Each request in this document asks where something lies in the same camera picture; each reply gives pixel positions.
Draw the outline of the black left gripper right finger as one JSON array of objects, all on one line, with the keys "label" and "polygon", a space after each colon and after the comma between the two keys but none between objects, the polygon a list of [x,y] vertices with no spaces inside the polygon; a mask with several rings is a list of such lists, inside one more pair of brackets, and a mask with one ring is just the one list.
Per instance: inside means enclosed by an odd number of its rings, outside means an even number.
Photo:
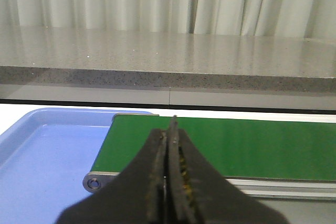
[{"label": "black left gripper right finger", "polygon": [[179,223],[286,223],[280,212],[244,194],[199,152],[177,118],[167,131],[169,192]]}]

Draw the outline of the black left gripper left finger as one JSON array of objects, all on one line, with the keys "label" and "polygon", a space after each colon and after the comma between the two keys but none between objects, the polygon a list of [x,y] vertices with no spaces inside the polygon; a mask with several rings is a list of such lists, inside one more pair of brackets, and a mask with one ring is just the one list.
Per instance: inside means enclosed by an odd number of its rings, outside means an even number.
[{"label": "black left gripper left finger", "polygon": [[153,129],[113,181],[65,209],[57,223],[165,223],[165,152],[165,134]]}]

